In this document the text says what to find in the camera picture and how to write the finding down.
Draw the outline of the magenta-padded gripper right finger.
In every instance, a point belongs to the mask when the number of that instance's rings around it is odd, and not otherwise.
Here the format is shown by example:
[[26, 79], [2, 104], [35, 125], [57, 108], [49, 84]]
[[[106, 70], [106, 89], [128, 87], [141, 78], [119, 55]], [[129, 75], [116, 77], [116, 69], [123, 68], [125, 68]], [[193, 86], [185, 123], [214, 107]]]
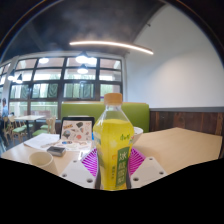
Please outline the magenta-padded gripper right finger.
[[128, 161], [128, 187], [140, 188], [167, 175], [154, 157], [146, 157], [133, 148]]

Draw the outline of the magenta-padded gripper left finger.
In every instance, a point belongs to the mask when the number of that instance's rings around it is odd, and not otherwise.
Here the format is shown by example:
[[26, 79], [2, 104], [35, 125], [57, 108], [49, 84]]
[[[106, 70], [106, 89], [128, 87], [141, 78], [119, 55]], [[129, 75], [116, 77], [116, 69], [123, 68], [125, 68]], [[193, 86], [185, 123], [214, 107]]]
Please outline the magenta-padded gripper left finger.
[[97, 150], [93, 149], [81, 159], [73, 159], [61, 177], [84, 188], [94, 189], [98, 172]]

